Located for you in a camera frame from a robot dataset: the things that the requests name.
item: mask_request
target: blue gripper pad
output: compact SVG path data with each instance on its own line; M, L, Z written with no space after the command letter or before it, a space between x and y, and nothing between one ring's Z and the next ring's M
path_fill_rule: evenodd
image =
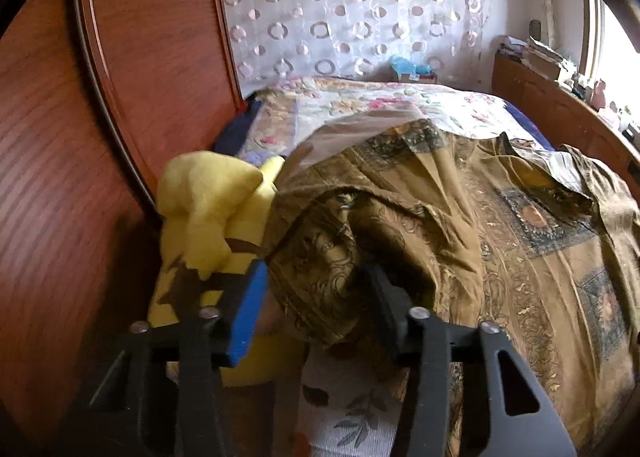
M224 340L221 350L216 351L221 357L218 362L221 367L236 366L249 350L267 290L269 270L264 261L254 260L240 278L238 284L223 291L217 305L222 321L216 326L216 334Z

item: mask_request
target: yellow fabric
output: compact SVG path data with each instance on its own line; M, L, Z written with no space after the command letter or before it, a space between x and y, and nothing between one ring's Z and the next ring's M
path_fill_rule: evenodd
M162 270L148 311L152 326L178 322L167 298L176 286L204 287L213 272L244 275L256 254L233 253L227 239L262 245L273 180L283 163L275 157L258 170L233 157L194 152L167 165L158 186ZM215 305L221 295L204 291L199 306ZM222 369L223 383L241 387L287 376L302 366L303 354L304 344L285 335L256 336L236 368Z

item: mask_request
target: screw head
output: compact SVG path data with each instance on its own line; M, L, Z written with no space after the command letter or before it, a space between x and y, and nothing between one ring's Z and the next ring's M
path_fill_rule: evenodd
M409 309L409 316L414 320L426 320L431 316L429 309L425 309L425 307L411 307Z
M198 316L200 316L200 318L202 318L203 320L214 320L220 317L220 311L212 305L207 305L206 307L200 309L200 312L198 312Z
M497 334L500 332L500 326L494 322L482 322L480 328L487 334Z
M140 321L137 321L137 322L133 322L129 326L129 332L131 334L144 334L150 328L151 328L151 325L149 325L148 322L145 322L144 320L140 320Z

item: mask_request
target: wooden headboard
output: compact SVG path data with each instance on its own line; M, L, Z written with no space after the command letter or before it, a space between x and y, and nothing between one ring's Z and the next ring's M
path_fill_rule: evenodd
M0 39L0 455L146 315L164 163L241 108L218 0L27 0Z

